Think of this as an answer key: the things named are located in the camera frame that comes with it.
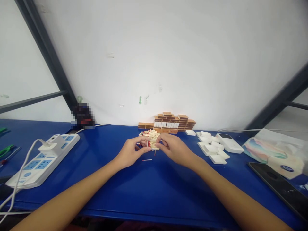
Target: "white power strip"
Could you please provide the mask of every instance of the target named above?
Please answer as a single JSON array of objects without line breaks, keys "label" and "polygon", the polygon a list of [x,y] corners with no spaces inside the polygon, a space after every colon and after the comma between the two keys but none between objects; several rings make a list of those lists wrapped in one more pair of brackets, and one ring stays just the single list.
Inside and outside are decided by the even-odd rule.
[{"label": "white power strip", "polygon": [[[54,135],[46,143],[49,147],[41,146],[41,151],[21,171],[18,189],[29,189],[40,186],[53,172],[58,164],[80,139],[78,134]],[[6,185],[14,188],[18,180],[17,172]]]}]

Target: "power cord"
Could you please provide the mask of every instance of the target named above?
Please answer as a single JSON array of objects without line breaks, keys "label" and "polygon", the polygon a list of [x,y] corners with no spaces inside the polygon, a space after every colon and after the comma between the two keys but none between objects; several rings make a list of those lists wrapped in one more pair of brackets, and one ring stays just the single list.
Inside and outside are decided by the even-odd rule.
[{"label": "power cord", "polygon": [[[98,125],[95,125],[95,127],[99,127],[99,126],[105,126],[105,125],[112,125],[112,124],[98,124]],[[77,131],[75,134],[78,134],[79,132],[83,131],[85,129],[80,129],[79,131]]]},{"label": "power cord", "polygon": [[4,219],[7,217],[7,215],[13,215],[13,214],[23,214],[23,213],[31,213],[31,212],[13,212],[13,213],[10,213],[10,211],[12,210],[13,206],[14,206],[14,202],[15,202],[15,195],[20,191],[20,189],[17,188],[18,186],[18,182],[19,182],[19,179],[20,179],[20,176],[21,176],[21,171],[23,170],[23,168],[25,167],[26,163],[28,162],[28,159],[29,159],[29,156],[30,156],[30,153],[32,151],[32,149],[34,148],[35,144],[40,141],[42,143],[42,145],[46,146],[46,147],[49,147],[50,144],[46,143],[44,140],[42,139],[37,139],[33,142],[33,144],[31,145],[27,155],[26,155],[26,158],[25,158],[25,161],[23,162],[20,170],[19,170],[19,174],[18,174],[18,178],[17,178],[17,182],[16,182],[16,185],[14,187],[14,191],[13,193],[0,205],[0,209],[8,202],[10,201],[10,199],[12,199],[12,202],[11,202],[11,206],[9,208],[9,210],[7,212],[0,212],[0,215],[4,215],[4,217],[1,219],[0,221],[0,224],[4,221]]},{"label": "power cord", "polygon": [[[221,129],[218,130],[218,132],[222,132],[222,131],[237,131],[237,132],[249,132],[249,131],[261,131],[262,129],[247,129],[247,130],[236,130],[236,129]],[[267,129],[267,130],[271,130],[271,131],[281,131],[281,132],[302,132],[302,133],[306,133],[308,131],[290,131],[290,130],[282,130],[282,129]]]}]

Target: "hand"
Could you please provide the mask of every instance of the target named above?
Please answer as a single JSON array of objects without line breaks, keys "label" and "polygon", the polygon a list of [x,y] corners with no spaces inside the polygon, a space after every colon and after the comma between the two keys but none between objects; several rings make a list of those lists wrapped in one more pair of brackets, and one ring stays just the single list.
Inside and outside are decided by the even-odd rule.
[{"label": "hand", "polygon": [[183,165],[192,169],[196,161],[202,160],[194,154],[187,146],[181,141],[180,138],[168,133],[162,133],[156,140],[157,147],[159,147],[166,155],[175,163]]},{"label": "hand", "polygon": [[[131,166],[140,156],[142,156],[142,154],[151,151],[151,148],[147,147],[148,139],[148,137],[138,136],[136,138],[126,140],[121,151],[114,158],[114,161],[121,169]],[[142,149],[139,149],[136,145],[138,142],[142,144]]]}]

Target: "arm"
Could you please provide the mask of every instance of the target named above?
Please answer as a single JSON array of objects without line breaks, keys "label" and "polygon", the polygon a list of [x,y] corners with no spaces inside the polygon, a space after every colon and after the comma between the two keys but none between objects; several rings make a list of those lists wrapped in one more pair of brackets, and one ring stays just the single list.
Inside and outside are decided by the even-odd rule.
[{"label": "arm", "polygon": [[178,137],[163,133],[157,138],[156,146],[174,162],[198,174],[243,230],[292,230],[269,210],[216,172]]},{"label": "arm", "polygon": [[141,142],[145,146],[147,139],[136,137],[127,140],[115,159],[42,205],[12,230],[41,230],[41,224],[44,224],[46,231],[63,230],[114,174],[129,167],[142,154],[151,150],[150,147],[144,147],[135,151],[135,144]]}]

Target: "bundle of matchsticks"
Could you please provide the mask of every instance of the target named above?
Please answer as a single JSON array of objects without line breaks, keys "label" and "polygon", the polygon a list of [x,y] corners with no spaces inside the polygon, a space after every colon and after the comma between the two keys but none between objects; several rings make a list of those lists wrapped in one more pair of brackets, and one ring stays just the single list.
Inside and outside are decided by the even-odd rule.
[{"label": "bundle of matchsticks", "polygon": [[158,151],[159,148],[155,145],[157,138],[159,137],[160,133],[156,132],[155,130],[147,130],[142,131],[139,136],[145,136],[148,137],[148,144],[147,146],[152,149],[152,151],[155,151],[154,156],[156,155],[156,150]]}]

